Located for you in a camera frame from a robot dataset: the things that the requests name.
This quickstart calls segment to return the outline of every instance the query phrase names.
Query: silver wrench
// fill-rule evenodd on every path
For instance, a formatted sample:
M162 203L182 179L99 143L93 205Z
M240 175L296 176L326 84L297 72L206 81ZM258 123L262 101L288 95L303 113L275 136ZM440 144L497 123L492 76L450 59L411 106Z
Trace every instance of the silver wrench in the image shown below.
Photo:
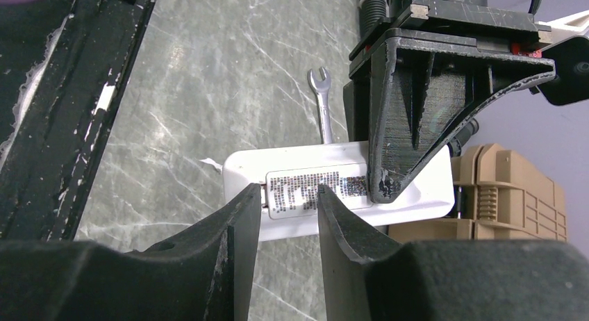
M333 142L333 135L331 134L331 118L329 117L329 104L327 97L329 88L331 87L331 76L325 67L320 67L319 72L321 79L317 79L313 69L307 73L307 79L311 90L317 96L317 107L319 108L319 124L321 128L321 140L324 144L331 144Z

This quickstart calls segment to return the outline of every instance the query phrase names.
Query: gray wall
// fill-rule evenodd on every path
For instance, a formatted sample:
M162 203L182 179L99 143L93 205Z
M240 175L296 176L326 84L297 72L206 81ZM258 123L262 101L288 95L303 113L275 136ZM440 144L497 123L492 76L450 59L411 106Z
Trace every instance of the gray wall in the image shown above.
M530 0L489 0L527 11ZM543 0L537 21L589 9L589 0ZM589 101L556 107L544 97L516 92L481 111L481 129L468 146L497 142L514 149L565 190L570 241L589 256Z

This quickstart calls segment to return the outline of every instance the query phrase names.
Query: barcode label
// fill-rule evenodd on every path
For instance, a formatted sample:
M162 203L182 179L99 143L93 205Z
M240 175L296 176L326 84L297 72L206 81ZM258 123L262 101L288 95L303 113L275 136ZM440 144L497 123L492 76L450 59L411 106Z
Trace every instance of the barcode label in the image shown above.
M270 172L266 176L267 201L272 219L317 213L317 187L329 186L350 210L372 205L366 189L367 166L339 165Z

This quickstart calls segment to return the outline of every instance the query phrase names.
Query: gray marble table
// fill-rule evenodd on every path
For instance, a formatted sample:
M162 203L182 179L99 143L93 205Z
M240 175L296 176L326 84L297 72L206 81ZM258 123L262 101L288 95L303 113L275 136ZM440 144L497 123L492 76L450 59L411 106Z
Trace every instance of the gray marble table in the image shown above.
M212 166L320 143L306 81L325 66L336 142L356 0L157 0L76 239L146 249L224 205ZM317 236L263 242L251 320L325 320Z

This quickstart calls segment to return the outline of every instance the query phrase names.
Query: red component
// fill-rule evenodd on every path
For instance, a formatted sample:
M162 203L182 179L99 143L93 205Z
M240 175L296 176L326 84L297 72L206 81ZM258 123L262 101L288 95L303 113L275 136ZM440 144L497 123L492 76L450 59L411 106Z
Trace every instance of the red component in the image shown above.
M518 56L528 56L533 58L542 58L541 50L525 51L520 43L511 43L511 53Z

